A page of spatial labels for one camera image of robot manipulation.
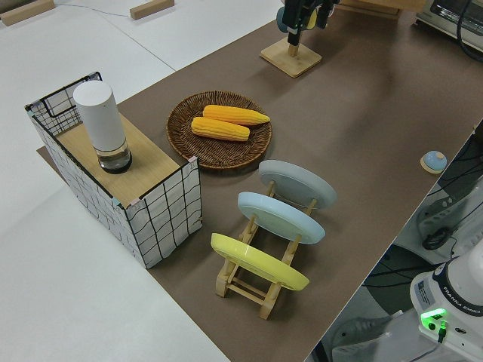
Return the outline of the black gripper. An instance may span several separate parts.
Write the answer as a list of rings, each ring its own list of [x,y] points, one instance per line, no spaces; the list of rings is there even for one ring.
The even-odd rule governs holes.
[[[301,26],[317,26],[324,29],[334,12],[335,1],[283,1],[282,23],[288,26],[288,43],[300,43]]]

